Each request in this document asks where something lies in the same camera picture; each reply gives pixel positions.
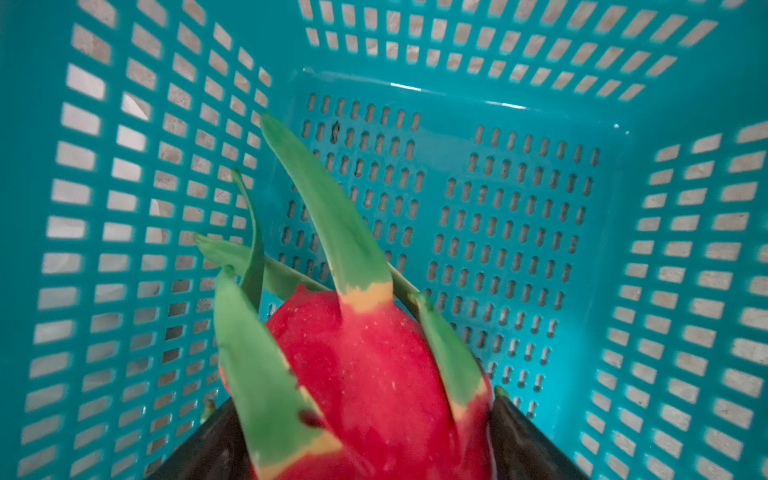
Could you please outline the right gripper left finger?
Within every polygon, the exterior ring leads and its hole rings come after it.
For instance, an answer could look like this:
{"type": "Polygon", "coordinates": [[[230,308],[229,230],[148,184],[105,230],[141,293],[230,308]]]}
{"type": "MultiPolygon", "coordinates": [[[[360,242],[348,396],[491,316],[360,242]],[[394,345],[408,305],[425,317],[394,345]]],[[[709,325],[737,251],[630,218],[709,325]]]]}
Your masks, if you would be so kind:
{"type": "Polygon", "coordinates": [[[149,479],[250,479],[246,444],[231,399],[219,407],[149,479]]]}

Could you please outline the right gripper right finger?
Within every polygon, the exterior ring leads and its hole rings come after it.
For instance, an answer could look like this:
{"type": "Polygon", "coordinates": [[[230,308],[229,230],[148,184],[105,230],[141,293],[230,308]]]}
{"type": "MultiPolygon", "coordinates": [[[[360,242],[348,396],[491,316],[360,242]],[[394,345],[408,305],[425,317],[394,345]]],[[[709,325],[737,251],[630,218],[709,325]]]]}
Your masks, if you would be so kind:
{"type": "Polygon", "coordinates": [[[588,479],[513,404],[506,392],[494,393],[489,431],[499,480],[588,479]]]}

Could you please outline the red dragon fruit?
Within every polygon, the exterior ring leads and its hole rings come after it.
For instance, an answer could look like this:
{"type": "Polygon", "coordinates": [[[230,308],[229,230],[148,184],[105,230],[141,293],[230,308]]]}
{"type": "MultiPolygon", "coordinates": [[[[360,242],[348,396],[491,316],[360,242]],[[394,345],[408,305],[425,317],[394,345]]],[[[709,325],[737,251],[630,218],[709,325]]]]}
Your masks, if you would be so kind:
{"type": "Polygon", "coordinates": [[[219,271],[213,326],[222,383],[253,479],[490,479],[492,392],[475,357],[421,292],[396,305],[376,239],[332,175],[280,120],[262,134],[302,197],[334,286],[295,282],[259,310],[266,257],[205,236],[219,271]]]}

